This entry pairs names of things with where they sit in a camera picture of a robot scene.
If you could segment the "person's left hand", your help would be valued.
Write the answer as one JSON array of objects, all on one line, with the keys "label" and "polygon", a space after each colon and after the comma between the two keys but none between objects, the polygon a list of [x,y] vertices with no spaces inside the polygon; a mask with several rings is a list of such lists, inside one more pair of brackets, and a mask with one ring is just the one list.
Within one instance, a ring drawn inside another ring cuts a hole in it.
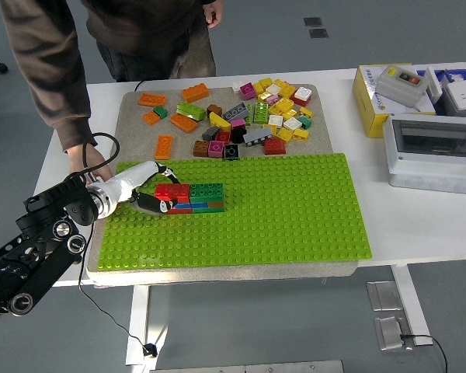
[{"label": "person's left hand", "polygon": [[223,19],[224,1],[215,0],[207,4],[203,4],[203,13],[209,29],[218,26]]}]

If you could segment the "person's right hand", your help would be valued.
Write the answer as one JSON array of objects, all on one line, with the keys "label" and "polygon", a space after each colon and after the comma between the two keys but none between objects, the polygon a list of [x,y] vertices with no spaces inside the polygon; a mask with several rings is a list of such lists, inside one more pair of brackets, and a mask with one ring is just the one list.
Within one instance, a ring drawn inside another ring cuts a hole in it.
[{"label": "person's right hand", "polygon": [[[105,161],[102,154],[92,145],[76,145],[67,149],[70,160],[70,173],[81,172],[84,169],[98,166]],[[95,177],[107,181],[113,177],[113,173],[108,165],[92,171]]]}]

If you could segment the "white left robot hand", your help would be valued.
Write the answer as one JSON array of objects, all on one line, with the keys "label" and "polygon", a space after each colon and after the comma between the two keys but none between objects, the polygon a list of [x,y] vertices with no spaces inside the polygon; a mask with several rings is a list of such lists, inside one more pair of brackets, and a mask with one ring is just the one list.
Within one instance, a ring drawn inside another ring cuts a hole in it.
[{"label": "white left robot hand", "polygon": [[103,187],[107,195],[106,216],[112,214],[120,202],[126,201],[130,202],[134,210],[144,213],[162,215],[171,211],[178,204],[175,197],[171,200],[161,200],[150,194],[137,191],[137,188],[158,174],[167,177],[174,184],[179,184],[172,169],[155,161],[147,161],[133,166],[105,182]]}]

